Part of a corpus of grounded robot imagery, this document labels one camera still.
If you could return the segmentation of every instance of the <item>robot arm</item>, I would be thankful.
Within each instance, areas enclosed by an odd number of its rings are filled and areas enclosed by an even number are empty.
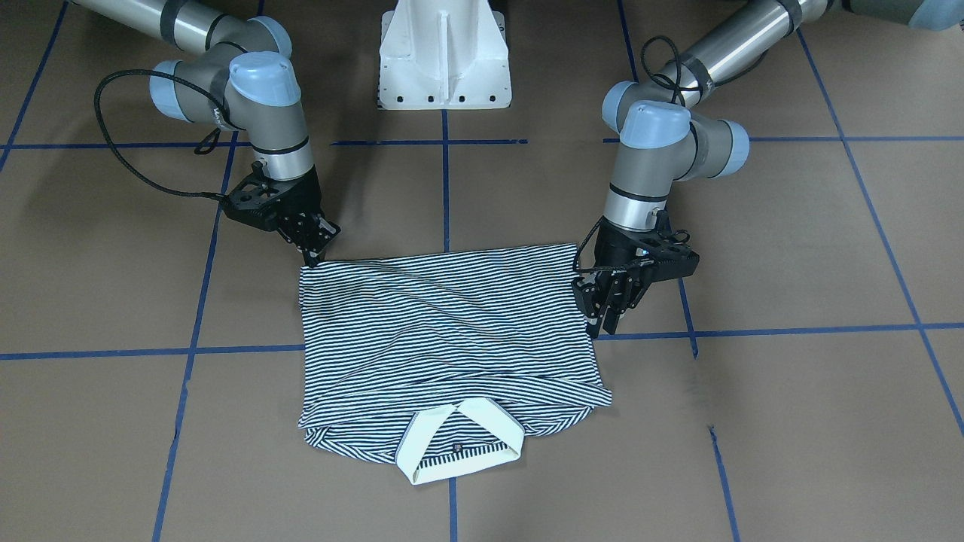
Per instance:
[[[651,283],[695,271],[699,256],[686,244],[689,234],[669,225],[673,182],[729,175],[749,154],[739,124],[688,109],[740,77],[800,24],[840,9],[930,30],[964,18],[964,0],[751,0],[649,81],[624,81],[609,91],[602,119],[619,133],[620,147],[603,216],[590,232],[599,231],[596,263],[580,269],[576,256],[576,271],[585,276],[573,281],[592,337],[601,327],[615,333]]]
[[[193,61],[162,62],[154,71],[192,83],[217,101],[152,76],[154,104],[174,119],[247,130],[254,149],[252,173],[220,200],[225,216],[278,231],[301,251],[306,265],[317,265],[340,228],[325,220],[321,210],[301,89],[288,60],[291,39],[283,27],[266,16],[241,21],[194,1],[75,1],[200,55]]]

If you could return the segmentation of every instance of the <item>black and white striped fabric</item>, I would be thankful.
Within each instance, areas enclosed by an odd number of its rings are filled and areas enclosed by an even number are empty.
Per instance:
[[[411,483],[518,459],[523,435],[612,396],[570,281],[575,245],[303,268],[314,447],[395,463]]]

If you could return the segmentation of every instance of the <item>gray robot arm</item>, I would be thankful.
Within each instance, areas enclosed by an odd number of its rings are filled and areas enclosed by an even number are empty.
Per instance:
[[[298,247],[306,265],[316,265],[340,229],[321,210],[301,89],[288,60],[291,39],[283,27],[270,17],[242,21],[194,1],[75,3],[199,55],[157,65],[149,84],[154,104],[174,119],[247,130],[254,149],[252,173],[221,197],[222,210],[232,220],[278,231]]]
[[[687,244],[689,234],[669,225],[673,182],[729,175],[747,159],[749,137],[739,124],[688,109],[831,10],[943,30],[964,18],[964,0],[751,0],[650,80],[615,85],[602,119],[619,134],[620,147],[602,218],[590,232],[599,232],[595,264],[579,268],[579,254],[574,262],[584,275],[573,288],[591,336],[600,328],[615,333],[650,284],[695,271],[699,255]]]

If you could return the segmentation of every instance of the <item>blue joint cap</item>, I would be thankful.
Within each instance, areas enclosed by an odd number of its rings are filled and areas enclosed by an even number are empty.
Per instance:
[[[947,30],[964,19],[964,0],[924,0],[907,23],[911,28]]]
[[[750,157],[750,136],[746,133],[746,129],[736,122],[723,122],[730,127],[730,133],[733,134],[733,146],[730,147],[730,159],[727,160],[726,166],[723,166],[723,171],[711,178],[727,176],[738,172],[739,169],[743,167],[743,164],[746,163],[746,159]]]
[[[287,107],[301,99],[291,62],[281,53],[261,51],[238,55],[230,64],[230,81],[243,97],[263,105]]]
[[[609,92],[605,94],[605,99],[602,101],[602,121],[605,122],[609,129],[619,133],[619,104],[623,101],[623,96],[626,95],[626,91],[629,87],[638,85],[639,83],[634,83],[632,81],[622,81],[616,83]]]
[[[680,105],[641,99],[626,113],[619,141],[633,149],[661,149],[689,133],[689,111]]]
[[[275,40],[278,52],[284,55],[284,58],[291,58],[291,37],[288,36],[288,31],[284,30],[281,23],[266,15],[259,15],[248,20],[259,22],[267,28],[268,33],[271,34],[271,37]]]
[[[154,71],[174,75],[179,60],[166,60],[154,67]],[[184,116],[180,104],[177,103],[177,93],[174,92],[174,81],[162,77],[150,77],[147,87],[150,90],[150,99],[154,102],[154,107],[164,115],[179,121],[190,122]]]

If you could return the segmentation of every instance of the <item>white plastic bracket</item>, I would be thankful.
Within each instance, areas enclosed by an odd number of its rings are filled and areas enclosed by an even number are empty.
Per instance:
[[[512,102],[505,16],[487,0],[398,0],[382,16],[379,105],[499,109]]]

